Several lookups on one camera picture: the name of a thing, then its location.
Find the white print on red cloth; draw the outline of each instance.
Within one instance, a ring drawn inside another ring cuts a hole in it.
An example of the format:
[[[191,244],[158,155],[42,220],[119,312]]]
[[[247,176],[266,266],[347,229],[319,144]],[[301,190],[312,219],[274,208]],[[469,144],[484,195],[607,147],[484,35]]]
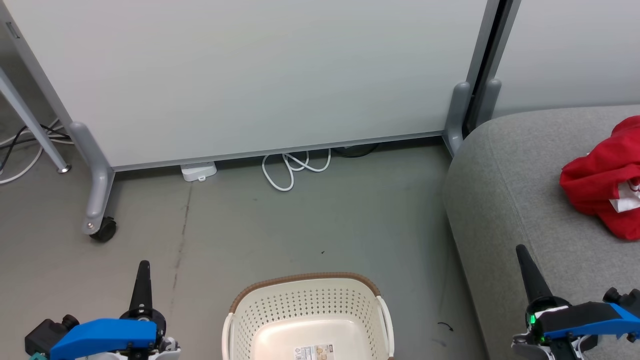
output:
[[[619,199],[609,199],[617,213],[640,208],[640,177],[618,184]]]

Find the white partition panel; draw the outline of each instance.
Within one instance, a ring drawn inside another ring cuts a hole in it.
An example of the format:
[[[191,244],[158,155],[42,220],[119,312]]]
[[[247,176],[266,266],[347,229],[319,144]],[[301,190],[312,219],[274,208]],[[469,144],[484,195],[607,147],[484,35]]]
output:
[[[493,117],[640,103],[640,3],[522,0],[495,77]]]
[[[441,131],[486,5],[4,3],[112,167]]]

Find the basket handle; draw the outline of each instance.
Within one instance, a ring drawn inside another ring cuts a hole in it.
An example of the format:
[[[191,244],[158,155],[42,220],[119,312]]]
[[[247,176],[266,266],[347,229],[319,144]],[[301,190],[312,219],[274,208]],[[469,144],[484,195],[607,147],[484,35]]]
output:
[[[382,314],[385,317],[385,325],[387,326],[389,357],[393,357],[396,346],[394,344],[394,326],[391,323],[391,314],[389,313],[389,308],[387,307],[387,303],[384,301],[384,299],[382,299],[382,297],[379,295],[376,298],[378,299],[378,302],[380,302],[380,307],[382,307]]]
[[[233,313],[229,313],[222,327],[222,360],[229,360],[229,329],[231,328],[231,319]]]

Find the white power adapter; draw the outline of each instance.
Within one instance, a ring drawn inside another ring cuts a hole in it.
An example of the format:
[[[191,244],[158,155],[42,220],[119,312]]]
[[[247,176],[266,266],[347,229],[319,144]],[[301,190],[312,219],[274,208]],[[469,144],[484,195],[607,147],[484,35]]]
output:
[[[207,176],[212,176],[218,171],[216,164],[213,161],[180,165],[180,168],[182,169],[182,176],[184,176],[184,180],[189,182],[196,180],[205,181]]]

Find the concrete floor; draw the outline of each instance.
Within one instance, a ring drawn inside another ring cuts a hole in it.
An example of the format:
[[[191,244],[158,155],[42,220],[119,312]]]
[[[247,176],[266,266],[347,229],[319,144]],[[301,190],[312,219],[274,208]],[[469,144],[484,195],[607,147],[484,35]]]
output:
[[[54,118],[39,92],[25,96],[41,122]],[[0,139],[19,127],[0,103]],[[220,358],[222,323],[244,287],[332,271],[378,285],[394,322],[396,358],[486,359],[441,204],[450,159],[439,142],[332,158],[323,173],[297,173],[289,193],[267,183],[260,159],[222,162],[203,183],[185,182],[175,167],[119,174],[108,209],[118,232],[107,243],[81,234],[90,174],[73,146],[58,148],[73,164],[68,174],[57,174],[43,155],[24,177],[0,185],[5,359],[26,358],[24,336],[45,318],[121,315],[143,259],[151,262],[154,307],[184,359]],[[0,179],[37,149],[16,151]],[[312,166],[322,166],[325,154],[316,153]],[[284,165],[272,160],[269,171],[285,184]]]

